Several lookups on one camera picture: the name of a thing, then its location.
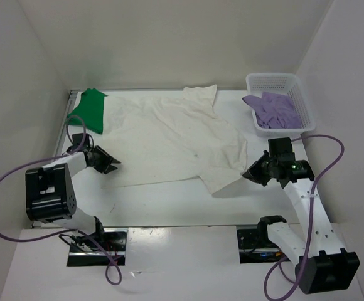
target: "white plastic basket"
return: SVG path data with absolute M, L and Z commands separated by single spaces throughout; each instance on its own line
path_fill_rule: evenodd
M 294 102 L 295 111 L 302 120 L 300 129 L 264 129 L 259 126 L 255 110 L 252 110 L 256 134 L 260 137 L 298 137 L 316 127 L 310 110 L 307 95 L 301 81 L 290 73 L 251 73 L 246 76 L 247 90 L 250 95 L 262 97 L 264 91 L 288 95 Z

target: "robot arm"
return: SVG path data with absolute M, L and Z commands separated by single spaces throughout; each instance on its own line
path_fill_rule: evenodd
M 79 146 L 82 134 L 73 135 L 70 150 Z M 102 233 L 104 230 L 95 216 L 77 207 L 72 177 L 87 167 L 108 174 L 117 169 L 120 162 L 101 147 L 91 147 L 89 139 L 80 151 L 26 171 L 26 213 L 30 220 L 54 223 L 62 228 L 82 230 L 86 233 Z
M 266 186 L 276 179 L 288 195 L 298 216 L 304 236 L 309 226 L 310 190 L 314 174 L 307 161 L 295 160 L 290 138 L 269 140 L 269 151 L 256 161 L 243 177 Z M 327 292 L 347 289 L 359 267 L 355 252 L 348 253 L 344 244 L 334 233 L 317 190 L 314 191 L 313 232 L 309 259 L 305 274 L 299 283 L 304 293 Z M 290 229 L 281 216 L 260 219 L 259 235 L 266 242 L 273 242 L 299 272 L 305 242 Z

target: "green cloth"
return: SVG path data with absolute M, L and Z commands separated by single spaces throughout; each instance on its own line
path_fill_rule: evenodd
M 102 117 L 104 114 L 104 97 L 106 94 L 101 93 L 95 88 L 88 88 L 82 93 L 79 105 L 68 114 L 77 115 L 84 120 L 86 128 L 102 134 Z M 70 125 L 82 125 L 78 119 L 69 120 Z

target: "white cloth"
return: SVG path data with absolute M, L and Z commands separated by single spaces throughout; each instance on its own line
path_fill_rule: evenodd
M 122 166 L 106 176 L 104 186 L 199 176 L 213 194 L 240 179 L 247 142 L 214 113 L 216 92 L 214 85 L 185 88 L 181 99 L 106 97 L 103 148 Z

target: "white wall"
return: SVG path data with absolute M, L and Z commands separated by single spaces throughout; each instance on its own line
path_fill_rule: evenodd
M 245 88 L 295 72 L 330 0 L 19 0 L 71 88 Z
M 333 2 L 297 74 L 313 100 L 316 133 L 336 136 L 346 146 L 319 190 L 349 249 L 360 257 L 364 293 L 364 0 Z M 316 172 L 338 149 L 322 138 L 306 148 Z
M 52 155 L 66 94 L 18 2 L 0 0 L 0 175 Z M 22 171 L 0 186 L 0 230 L 19 237 L 24 204 Z M 15 248 L 0 239 L 0 295 Z

